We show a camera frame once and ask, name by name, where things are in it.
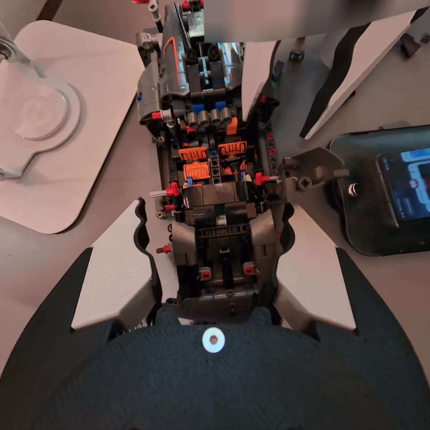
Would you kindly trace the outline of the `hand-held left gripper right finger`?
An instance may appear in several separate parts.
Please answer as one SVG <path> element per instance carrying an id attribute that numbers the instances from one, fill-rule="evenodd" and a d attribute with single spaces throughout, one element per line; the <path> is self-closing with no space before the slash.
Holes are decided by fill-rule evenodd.
<path id="1" fill-rule="evenodd" d="M 354 331 L 356 322 L 331 238 L 299 205 L 289 221 L 295 240 L 279 257 L 274 306 L 293 330 L 304 332 L 312 321 Z"/>

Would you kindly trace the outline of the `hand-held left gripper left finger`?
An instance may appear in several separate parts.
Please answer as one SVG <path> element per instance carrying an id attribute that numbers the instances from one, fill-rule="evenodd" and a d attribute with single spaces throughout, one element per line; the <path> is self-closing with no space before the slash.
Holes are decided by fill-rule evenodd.
<path id="1" fill-rule="evenodd" d="M 77 308 L 74 330 L 114 320 L 137 328 L 162 301 L 153 256 L 146 251 L 145 201 L 134 201 L 92 245 Z"/>

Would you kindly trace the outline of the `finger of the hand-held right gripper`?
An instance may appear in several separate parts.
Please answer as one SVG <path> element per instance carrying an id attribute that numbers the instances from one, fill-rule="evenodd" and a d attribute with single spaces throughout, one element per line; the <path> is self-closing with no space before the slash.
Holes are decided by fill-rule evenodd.
<path id="1" fill-rule="evenodd" d="M 246 42 L 241 84 L 242 119 L 247 121 L 259 104 L 263 89 L 271 78 L 280 40 Z"/>
<path id="2" fill-rule="evenodd" d="M 416 19 L 418 11 L 328 32 L 321 62 L 329 74 L 315 95 L 300 137 L 310 139 L 352 95 Z"/>

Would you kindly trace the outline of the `grey orange lego car model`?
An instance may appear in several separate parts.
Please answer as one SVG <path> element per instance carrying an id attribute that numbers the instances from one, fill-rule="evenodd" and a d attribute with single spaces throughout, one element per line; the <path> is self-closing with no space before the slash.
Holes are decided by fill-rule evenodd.
<path id="1" fill-rule="evenodd" d="M 171 218 L 178 315 L 205 323 L 245 320 L 270 307 L 279 235 L 271 207 L 280 200 L 268 78 L 254 113 L 242 104 L 245 45 L 204 40 L 204 1 L 145 5 L 155 27 L 137 33 L 144 64 L 139 122 L 167 157 L 165 190 L 150 193 L 157 218 Z"/>

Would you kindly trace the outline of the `grey lego panel assembly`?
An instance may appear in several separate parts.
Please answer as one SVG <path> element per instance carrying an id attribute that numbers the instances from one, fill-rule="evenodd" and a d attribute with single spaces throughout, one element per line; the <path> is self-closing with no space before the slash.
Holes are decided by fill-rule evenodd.
<path id="1" fill-rule="evenodd" d="M 294 203 L 300 194 L 348 177 L 350 172 L 335 153 L 326 148 L 315 148 L 283 158 L 277 174 L 280 202 Z"/>

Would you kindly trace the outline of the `dark grey lego piece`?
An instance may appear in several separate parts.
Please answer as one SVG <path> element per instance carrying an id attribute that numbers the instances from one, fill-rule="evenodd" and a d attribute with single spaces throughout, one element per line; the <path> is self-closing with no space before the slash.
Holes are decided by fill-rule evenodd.
<path id="1" fill-rule="evenodd" d="M 400 39 L 400 49 L 405 58 L 411 58 L 422 45 L 430 41 L 430 7 L 415 12 L 410 26 Z"/>

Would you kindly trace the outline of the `phone on black holder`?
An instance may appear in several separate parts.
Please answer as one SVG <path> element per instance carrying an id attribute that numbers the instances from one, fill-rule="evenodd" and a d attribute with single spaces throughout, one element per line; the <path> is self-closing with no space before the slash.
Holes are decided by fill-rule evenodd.
<path id="1" fill-rule="evenodd" d="M 325 193 L 355 251 L 368 256 L 429 251 L 430 219 L 396 221 L 377 164 L 380 153 L 429 147 L 429 125 L 351 132 L 332 139 L 329 149 L 345 162 L 349 176 L 327 185 Z"/>

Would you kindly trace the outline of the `smartphone with lit screen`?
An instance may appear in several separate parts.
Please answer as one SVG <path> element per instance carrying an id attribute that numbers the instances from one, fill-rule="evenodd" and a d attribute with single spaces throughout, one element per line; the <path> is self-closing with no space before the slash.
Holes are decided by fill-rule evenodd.
<path id="1" fill-rule="evenodd" d="M 398 223 L 430 217 L 430 149 L 380 153 L 379 171 Z"/>

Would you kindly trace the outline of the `clear acrylic stand foot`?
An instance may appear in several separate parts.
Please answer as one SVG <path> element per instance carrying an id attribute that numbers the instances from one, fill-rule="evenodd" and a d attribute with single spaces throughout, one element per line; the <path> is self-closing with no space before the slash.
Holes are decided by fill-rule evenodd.
<path id="1" fill-rule="evenodd" d="M 0 177 L 19 178 L 38 153 L 76 130 L 79 97 L 67 83 L 40 75 L 1 24 Z"/>

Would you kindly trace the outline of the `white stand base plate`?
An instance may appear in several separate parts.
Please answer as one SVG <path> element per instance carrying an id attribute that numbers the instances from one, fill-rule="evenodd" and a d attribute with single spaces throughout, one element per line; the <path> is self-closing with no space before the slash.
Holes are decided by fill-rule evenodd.
<path id="1" fill-rule="evenodd" d="M 13 40 L 41 76 L 70 85 L 80 120 L 62 145 L 36 154 L 19 178 L 1 180 L 1 218 L 56 234 L 78 218 L 132 104 L 143 64 L 129 43 L 51 21 Z"/>

